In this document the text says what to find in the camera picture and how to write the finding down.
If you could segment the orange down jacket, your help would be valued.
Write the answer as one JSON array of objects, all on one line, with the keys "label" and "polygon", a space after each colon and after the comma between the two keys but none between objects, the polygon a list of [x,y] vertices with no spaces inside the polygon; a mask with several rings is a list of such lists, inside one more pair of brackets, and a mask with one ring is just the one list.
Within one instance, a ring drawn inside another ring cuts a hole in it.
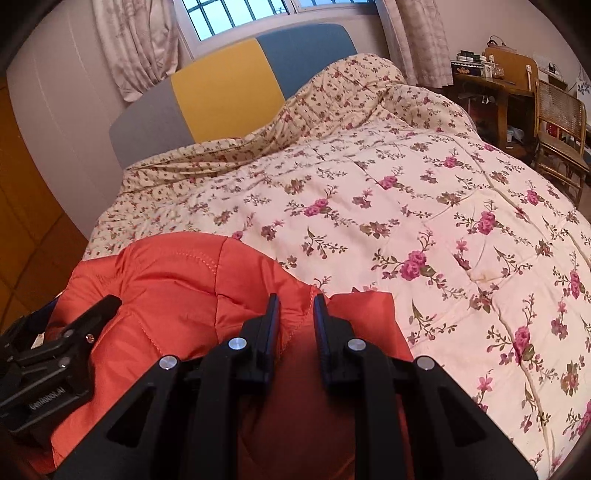
[{"label": "orange down jacket", "polygon": [[315,340],[321,291],[238,240],[173,233],[137,241],[121,253],[84,261],[51,316],[55,338],[106,295],[122,304],[91,353],[93,398],[39,447],[20,447],[25,464],[50,474],[121,396],[161,357],[204,357],[238,336],[245,321],[280,301],[273,380],[263,404],[243,403],[231,452],[242,479],[352,479],[356,472],[351,408],[329,399]]}]

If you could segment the wooden wardrobe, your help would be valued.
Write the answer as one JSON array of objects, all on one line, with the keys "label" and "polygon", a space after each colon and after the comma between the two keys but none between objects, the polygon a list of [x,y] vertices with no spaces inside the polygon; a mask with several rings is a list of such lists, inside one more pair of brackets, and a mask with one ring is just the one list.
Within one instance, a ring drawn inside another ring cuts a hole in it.
[{"label": "wooden wardrobe", "polygon": [[87,240],[61,208],[25,145],[1,78],[1,329],[56,297]]}]

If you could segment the floral quilt on bed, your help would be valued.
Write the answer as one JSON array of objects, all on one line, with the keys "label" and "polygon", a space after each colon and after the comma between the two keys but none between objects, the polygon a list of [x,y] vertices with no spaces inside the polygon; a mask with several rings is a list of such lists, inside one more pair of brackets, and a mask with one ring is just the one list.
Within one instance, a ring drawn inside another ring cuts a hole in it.
[{"label": "floral quilt on bed", "polygon": [[538,476],[590,424],[590,225],[467,113],[373,54],[332,63],[269,124],[144,154],[85,255],[229,236],[325,293],[382,290]]}]

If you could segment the wooden side table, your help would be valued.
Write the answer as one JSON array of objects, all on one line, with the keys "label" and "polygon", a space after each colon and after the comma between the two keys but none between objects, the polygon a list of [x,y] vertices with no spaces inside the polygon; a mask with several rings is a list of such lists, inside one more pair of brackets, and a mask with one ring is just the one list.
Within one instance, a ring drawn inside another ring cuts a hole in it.
[{"label": "wooden side table", "polygon": [[483,140],[526,162],[538,145],[536,92],[538,66],[533,58],[511,50],[488,47],[503,67],[503,79],[454,75],[446,93],[472,118]]}]

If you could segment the grey yellow blue headboard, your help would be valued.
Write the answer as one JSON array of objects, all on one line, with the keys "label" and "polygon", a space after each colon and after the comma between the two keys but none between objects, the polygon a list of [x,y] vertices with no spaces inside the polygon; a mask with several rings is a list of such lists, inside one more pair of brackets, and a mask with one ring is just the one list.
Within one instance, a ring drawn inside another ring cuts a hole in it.
[{"label": "grey yellow blue headboard", "polygon": [[122,168],[172,149],[242,138],[329,64],[356,54],[339,24],[271,31],[201,57],[150,88],[109,130]]}]

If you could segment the wooden rattan chair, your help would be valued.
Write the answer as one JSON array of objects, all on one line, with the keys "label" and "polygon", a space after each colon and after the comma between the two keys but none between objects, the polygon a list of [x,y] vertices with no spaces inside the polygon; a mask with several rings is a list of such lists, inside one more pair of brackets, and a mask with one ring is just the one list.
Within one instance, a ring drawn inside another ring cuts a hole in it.
[{"label": "wooden rattan chair", "polygon": [[590,176],[590,166],[584,159],[585,105],[565,90],[540,80],[536,92],[536,131],[535,170],[579,207]]}]

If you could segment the floral curtain left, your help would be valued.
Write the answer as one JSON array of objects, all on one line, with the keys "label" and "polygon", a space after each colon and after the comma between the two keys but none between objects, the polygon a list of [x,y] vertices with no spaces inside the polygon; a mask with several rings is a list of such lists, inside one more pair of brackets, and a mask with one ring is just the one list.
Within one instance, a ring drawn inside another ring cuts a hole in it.
[{"label": "floral curtain left", "polygon": [[172,1],[95,0],[95,25],[112,79],[126,103],[179,66],[179,30]]}]

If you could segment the floral curtain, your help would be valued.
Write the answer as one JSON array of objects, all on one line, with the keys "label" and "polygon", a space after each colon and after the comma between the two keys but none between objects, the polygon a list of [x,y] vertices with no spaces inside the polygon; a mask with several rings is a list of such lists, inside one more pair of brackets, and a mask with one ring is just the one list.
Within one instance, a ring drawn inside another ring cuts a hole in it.
[{"label": "floral curtain", "polygon": [[112,79],[126,103],[179,66],[179,30],[172,1],[95,0],[95,25]]},{"label": "floral curtain", "polygon": [[375,2],[391,60],[407,83],[433,89],[453,84],[451,56],[435,1]]}]

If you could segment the clutter on side table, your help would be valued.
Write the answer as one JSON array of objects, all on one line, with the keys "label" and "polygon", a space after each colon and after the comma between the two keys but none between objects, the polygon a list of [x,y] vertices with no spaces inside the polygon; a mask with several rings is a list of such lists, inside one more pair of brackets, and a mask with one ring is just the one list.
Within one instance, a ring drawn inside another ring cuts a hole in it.
[{"label": "clutter on side table", "polygon": [[454,75],[472,75],[486,79],[503,79],[505,71],[494,55],[477,54],[470,50],[461,50],[451,60]]}]

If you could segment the window with grille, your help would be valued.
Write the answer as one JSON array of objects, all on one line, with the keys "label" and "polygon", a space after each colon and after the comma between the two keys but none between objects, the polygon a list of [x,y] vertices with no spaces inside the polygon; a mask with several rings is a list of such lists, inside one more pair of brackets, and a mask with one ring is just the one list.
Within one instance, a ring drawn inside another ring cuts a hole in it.
[{"label": "window with grille", "polygon": [[175,1],[181,44],[192,59],[263,33],[308,24],[339,24],[356,51],[386,54],[372,1]]}]

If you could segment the floral curtain right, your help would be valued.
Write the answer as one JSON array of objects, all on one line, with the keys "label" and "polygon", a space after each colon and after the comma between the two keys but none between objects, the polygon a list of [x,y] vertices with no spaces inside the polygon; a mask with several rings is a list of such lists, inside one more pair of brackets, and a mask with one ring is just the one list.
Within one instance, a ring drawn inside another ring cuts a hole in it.
[{"label": "floral curtain right", "polygon": [[451,56],[435,1],[375,2],[391,60],[407,83],[433,89],[453,84]]}]

